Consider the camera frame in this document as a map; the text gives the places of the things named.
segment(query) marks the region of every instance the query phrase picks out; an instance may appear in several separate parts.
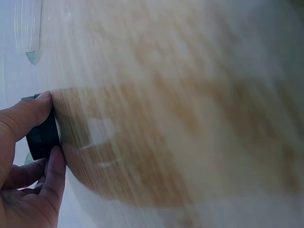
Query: hand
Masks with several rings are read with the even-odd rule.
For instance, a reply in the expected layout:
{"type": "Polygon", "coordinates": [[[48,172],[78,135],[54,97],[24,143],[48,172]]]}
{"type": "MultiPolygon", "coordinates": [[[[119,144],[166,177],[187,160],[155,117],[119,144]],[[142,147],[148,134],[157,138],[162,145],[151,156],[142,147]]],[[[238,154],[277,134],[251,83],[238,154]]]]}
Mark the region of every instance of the hand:
{"type": "Polygon", "coordinates": [[[54,147],[49,161],[12,164],[16,142],[43,123],[51,108],[51,94],[44,92],[0,111],[0,227],[57,227],[66,172],[61,149],[54,147]],[[34,189],[26,188],[36,181],[34,189]]]}

